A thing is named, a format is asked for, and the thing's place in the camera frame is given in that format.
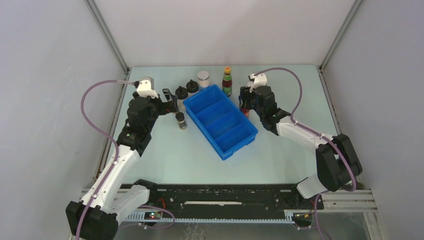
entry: black cap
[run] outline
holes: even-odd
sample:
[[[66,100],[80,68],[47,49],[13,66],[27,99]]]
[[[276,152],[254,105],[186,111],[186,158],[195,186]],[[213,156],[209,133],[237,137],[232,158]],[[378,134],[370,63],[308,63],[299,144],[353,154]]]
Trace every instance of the black cap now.
[[[175,114],[175,119],[178,121],[178,122],[182,122],[182,121],[184,121],[184,113],[182,113],[182,112],[177,112],[176,114]]]
[[[193,79],[187,82],[185,87],[187,88],[187,91],[191,94],[194,94],[199,90],[199,84],[196,81],[193,81]]]
[[[187,92],[187,89],[185,87],[179,86],[175,90],[175,95],[178,99],[183,100],[189,96],[189,93]]]

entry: robotic arm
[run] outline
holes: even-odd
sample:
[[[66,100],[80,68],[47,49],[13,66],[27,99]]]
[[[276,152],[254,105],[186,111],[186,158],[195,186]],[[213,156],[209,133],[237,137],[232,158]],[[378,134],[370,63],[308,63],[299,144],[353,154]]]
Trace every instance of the robotic arm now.
[[[133,185],[130,191],[115,200],[124,176],[140,159],[150,140],[152,128],[160,115],[176,113],[177,99],[169,89],[163,89],[166,102],[162,102],[153,90],[153,79],[144,77],[135,83],[136,92],[129,102],[128,118],[125,120],[119,137],[118,158],[114,161],[116,151],[107,162],[92,188],[80,202],[71,201],[66,207],[66,216],[73,235],[76,234],[78,222],[90,198],[91,202],[84,217],[80,237],[86,240],[111,240],[118,231],[121,222],[138,206],[149,200],[149,186]]]
[[[351,180],[345,165],[339,156],[335,156],[337,153],[325,139],[337,145],[355,177],[362,173],[361,163],[348,136],[331,136],[325,133],[317,136],[300,127],[300,124],[305,125],[297,120],[293,122],[289,112],[277,107],[274,93],[267,86],[264,73],[251,74],[249,80],[247,86],[240,88],[240,109],[254,110],[266,130],[295,141],[316,156],[317,173],[297,183],[293,191],[304,199],[309,199],[325,191],[335,192]]]

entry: white tabletop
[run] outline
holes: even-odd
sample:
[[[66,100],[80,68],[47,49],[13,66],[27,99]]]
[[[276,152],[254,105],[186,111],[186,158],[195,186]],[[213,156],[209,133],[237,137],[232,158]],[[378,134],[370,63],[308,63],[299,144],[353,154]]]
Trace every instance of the white tabletop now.
[[[248,83],[249,74],[272,67],[288,68],[302,81],[303,99],[295,114],[296,119],[335,135],[334,122],[315,65],[231,66],[232,102],[239,105],[240,87]],[[163,88],[174,92],[178,86],[185,87],[190,79],[197,80],[197,73],[201,70],[210,73],[211,84],[221,86],[224,66],[133,67],[129,81],[152,77],[154,89],[165,101]],[[296,79],[285,71],[271,71],[266,75],[278,106],[291,112],[299,97]],[[124,126],[134,91],[131,86],[126,89],[114,139]],[[256,139],[225,161],[220,159],[190,117],[185,116],[188,125],[185,130],[180,130],[174,114],[159,116],[147,149],[124,178],[124,183],[144,179],[157,184],[290,184],[317,171],[315,156],[290,139],[266,131],[254,111],[250,111],[249,120],[258,129]]]

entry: blue plastic container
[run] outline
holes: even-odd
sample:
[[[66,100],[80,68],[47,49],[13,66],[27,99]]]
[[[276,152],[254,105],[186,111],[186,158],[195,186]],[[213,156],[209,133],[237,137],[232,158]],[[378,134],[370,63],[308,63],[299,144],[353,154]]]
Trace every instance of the blue plastic container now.
[[[256,127],[217,85],[189,97],[184,105],[222,160],[255,140]]]

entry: white wall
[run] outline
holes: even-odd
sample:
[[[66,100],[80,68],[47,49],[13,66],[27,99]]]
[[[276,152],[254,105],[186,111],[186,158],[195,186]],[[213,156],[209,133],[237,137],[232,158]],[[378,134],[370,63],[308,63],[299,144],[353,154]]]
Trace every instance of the white wall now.
[[[424,1],[365,1],[325,75],[390,239],[423,239]]]
[[[91,181],[104,138],[80,113],[92,84],[124,73],[83,0],[2,1],[1,239],[65,239],[65,208]],[[87,98],[106,129],[118,86]]]
[[[102,0],[126,63],[317,64],[354,0]]]

